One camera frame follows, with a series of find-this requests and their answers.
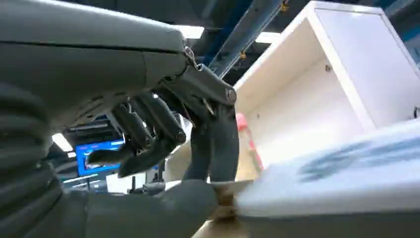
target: gray robotic arm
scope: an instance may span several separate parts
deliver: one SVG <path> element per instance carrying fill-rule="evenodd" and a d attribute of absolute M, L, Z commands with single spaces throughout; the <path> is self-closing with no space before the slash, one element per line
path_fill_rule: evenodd
<path fill-rule="evenodd" d="M 236 174 L 233 88 L 195 64 L 179 31 L 148 19 L 52 0 L 3 0 L 0 30 L 2 236 L 190 237 L 216 207 L 203 180 Z M 121 107 L 127 103 L 137 110 Z M 127 156 L 120 174 L 145 170 L 165 156 L 159 148 L 185 140 L 170 118 L 157 120 L 169 111 L 195 125 L 193 162 L 185 181 L 163 194 L 63 193 L 42 162 L 52 134 L 112 113 L 130 146 L 144 150 Z M 156 135 L 138 127 L 140 115 Z"/>

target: monitor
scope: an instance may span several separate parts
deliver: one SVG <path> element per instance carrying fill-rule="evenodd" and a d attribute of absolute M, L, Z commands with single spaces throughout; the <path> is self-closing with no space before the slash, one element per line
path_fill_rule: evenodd
<path fill-rule="evenodd" d="M 118 169 L 119 164 L 115 165 L 88 165 L 86 158 L 95 150 L 118 150 L 124 144 L 123 140 L 105 141 L 94 144 L 76 146 L 76 160 L 79 175 L 90 175 L 102 171 Z"/>

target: screw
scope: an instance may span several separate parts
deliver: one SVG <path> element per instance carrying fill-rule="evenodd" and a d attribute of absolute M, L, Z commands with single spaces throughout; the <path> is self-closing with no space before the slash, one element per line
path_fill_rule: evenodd
<path fill-rule="evenodd" d="M 331 67 L 329 65 L 325 65 L 325 72 L 330 72 L 331 71 Z"/>
<path fill-rule="evenodd" d="M 236 92 L 233 89 L 227 90 L 227 98 L 231 101 L 236 101 Z"/>

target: white cabinet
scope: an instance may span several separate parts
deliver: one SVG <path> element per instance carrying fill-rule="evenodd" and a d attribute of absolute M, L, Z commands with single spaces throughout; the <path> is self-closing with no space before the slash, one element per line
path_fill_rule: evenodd
<path fill-rule="evenodd" d="M 411 119 L 420 72 L 380 8 L 312 1 L 235 89 L 266 167 Z"/>

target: yellow clip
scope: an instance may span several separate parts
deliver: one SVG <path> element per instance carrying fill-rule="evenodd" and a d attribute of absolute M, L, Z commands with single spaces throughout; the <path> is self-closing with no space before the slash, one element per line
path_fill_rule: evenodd
<path fill-rule="evenodd" d="M 280 5 L 280 11 L 287 11 L 289 9 L 289 4 L 286 2 L 286 0 L 282 1 Z"/>
<path fill-rule="evenodd" d="M 245 52 L 241 52 L 241 53 L 239 53 L 239 57 L 241 58 L 241 59 L 246 59 L 247 58 L 247 55 L 245 54 Z"/>

